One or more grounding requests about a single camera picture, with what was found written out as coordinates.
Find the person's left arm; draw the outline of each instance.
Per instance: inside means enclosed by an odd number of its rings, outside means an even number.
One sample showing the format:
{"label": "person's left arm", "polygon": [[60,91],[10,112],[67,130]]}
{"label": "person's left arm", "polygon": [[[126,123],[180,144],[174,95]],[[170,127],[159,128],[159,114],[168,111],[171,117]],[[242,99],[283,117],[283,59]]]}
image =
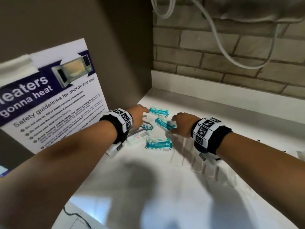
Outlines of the person's left arm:
{"label": "person's left arm", "polygon": [[[133,127],[141,105],[129,108]],[[60,211],[116,140],[113,124],[101,120],[36,154],[0,179],[0,228],[51,228]]]}

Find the microwave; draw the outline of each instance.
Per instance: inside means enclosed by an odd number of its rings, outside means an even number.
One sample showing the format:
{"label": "microwave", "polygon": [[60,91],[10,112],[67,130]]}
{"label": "microwave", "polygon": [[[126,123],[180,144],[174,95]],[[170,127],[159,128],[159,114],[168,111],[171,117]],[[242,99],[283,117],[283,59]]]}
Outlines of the microwave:
{"label": "microwave", "polygon": [[54,66],[52,71],[62,88],[65,88],[74,80],[91,72],[92,65],[88,55],[84,55],[62,65]]}

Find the person's right arm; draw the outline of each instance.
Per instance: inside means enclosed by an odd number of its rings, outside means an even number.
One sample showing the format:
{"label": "person's right arm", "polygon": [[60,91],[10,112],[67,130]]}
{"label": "person's right arm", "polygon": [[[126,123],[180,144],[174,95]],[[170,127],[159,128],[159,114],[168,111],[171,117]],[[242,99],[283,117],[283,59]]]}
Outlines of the person's right arm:
{"label": "person's right arm", "polygon": [[[179,113],[172,132],[186,138],[200,118]],[[255,192],[290,219],[305,228],[305,162],[236,133],[229,133],[216,154]]]}

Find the wristband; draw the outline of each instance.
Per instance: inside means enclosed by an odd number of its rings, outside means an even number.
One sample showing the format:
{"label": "wristband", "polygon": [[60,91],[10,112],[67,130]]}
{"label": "wristband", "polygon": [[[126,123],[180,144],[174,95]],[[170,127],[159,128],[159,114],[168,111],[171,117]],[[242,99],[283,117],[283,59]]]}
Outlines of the wristband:
{"label": "wristband", "polygon": [[121,108],[111,110],[102,116],[100,121],[102,120],[111,122],[117,131],[117,137],[113,144],[126,141],[128,132],[133,124],[133,118],[128,111]]}
{"label": "wristband", "polygon": [[195,147],[201,153],[216,154],[224,137],[232,130],[224,126],[220,120],[210,117],[198,120],[192,127],[191,137]]}

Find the person's right hand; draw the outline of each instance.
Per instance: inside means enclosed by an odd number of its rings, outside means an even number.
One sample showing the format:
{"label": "person's right hand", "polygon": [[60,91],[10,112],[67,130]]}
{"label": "person's right hand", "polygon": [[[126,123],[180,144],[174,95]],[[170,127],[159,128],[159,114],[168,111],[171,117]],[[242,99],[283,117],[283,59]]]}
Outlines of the person's right hand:
{"label": "person's right hand", "polygon": [[200,120],[200,118],[195,115],[179,112],[172,118],[172,121],[176,121],[177,128],[173,128],[171,133],[190,138],[192,127],[198,120]]}

